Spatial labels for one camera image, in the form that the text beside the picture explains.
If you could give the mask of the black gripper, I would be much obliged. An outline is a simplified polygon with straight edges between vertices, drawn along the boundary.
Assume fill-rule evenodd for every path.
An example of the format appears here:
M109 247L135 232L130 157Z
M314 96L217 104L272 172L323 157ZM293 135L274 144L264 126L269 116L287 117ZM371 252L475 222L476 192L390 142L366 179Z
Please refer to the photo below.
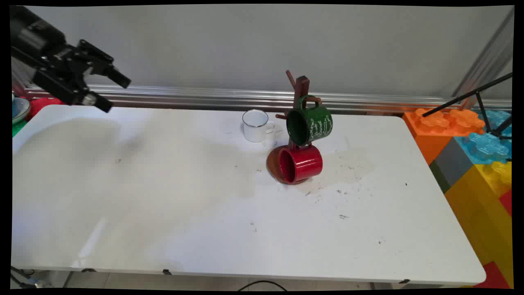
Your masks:
M11 6L11 56L35 69L34 84L68 106L94 106L108 113L113 103L85 83L88 65L91 75L105 76L124 89L131 79L114 66L113 57L90 42L81 39L79 50L28 8Z

